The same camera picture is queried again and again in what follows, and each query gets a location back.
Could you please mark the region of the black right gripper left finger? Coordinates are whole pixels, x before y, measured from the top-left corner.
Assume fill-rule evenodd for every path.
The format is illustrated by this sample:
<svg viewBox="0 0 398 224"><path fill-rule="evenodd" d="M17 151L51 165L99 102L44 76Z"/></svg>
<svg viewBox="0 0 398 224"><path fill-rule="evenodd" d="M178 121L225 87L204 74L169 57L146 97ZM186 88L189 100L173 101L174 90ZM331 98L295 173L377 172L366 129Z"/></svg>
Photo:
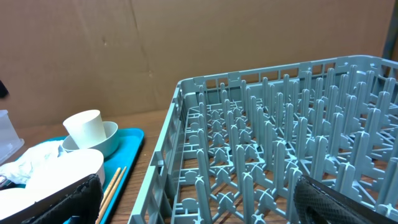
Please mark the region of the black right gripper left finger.
<svg viewBox="0 0 398 224"><path fill-rule="evenodd" d="M44 213L26 219L22 224L64 223L71 217L72 223L94 224L100 212L103 189L97 174L90 174L88 180L80 184L72 193L66 195L58 204Z"/></svg>

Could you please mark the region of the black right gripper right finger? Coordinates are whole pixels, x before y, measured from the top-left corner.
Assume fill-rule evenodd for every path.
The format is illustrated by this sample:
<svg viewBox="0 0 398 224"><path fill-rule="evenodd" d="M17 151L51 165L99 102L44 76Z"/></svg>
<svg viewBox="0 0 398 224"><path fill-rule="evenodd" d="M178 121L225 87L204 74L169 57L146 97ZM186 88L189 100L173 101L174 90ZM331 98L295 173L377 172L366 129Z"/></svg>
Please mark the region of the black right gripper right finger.
<svg viewBox="0 0 398 224"><path fill-rule="evenodd" d="M307 175L298 178L294 190L294 204L301 223L397 223Z"/></svg>

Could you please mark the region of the pink bowl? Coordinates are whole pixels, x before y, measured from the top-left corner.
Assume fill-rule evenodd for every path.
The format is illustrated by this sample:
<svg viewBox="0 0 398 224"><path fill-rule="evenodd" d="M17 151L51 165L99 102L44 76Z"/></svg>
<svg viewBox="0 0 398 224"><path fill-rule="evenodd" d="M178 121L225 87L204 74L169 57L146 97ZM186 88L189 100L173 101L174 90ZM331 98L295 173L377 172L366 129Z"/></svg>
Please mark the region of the pink bowl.
<svg viewBox="0 0 398 224"><path fill-rule="evenodd" d="M96 149L79 149L45 162L33 171L25 188L41 200L90 175L105 181L104 157Z"/></svg>

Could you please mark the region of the white napkin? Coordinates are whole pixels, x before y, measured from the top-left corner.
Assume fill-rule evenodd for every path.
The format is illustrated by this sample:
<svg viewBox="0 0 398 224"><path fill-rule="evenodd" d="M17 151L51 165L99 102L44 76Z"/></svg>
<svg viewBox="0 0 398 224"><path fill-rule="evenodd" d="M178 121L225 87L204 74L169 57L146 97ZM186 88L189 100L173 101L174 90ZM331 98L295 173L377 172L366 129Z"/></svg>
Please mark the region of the white napkin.
<svg viewBox="0 0 398 224"><path fill-rule="evenodd" d="M45 141L28 148L16 161L1 166L1 177L15 184L26 184L36 169L59 157L62 143L63 140Z"/></svg>

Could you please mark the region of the white round plate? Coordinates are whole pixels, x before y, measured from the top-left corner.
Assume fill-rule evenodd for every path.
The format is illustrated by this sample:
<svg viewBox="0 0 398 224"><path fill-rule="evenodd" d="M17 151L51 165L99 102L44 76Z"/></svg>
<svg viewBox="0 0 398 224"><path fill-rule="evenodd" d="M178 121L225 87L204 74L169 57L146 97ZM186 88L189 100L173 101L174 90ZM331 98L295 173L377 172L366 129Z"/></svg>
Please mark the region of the white round plate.
<svg viewBox="0 0 398 224"><path fill-rule="evenodd" d="M1 190L1 220L26 209L44 197L42 191L34 189L11 188Z"/></svg>

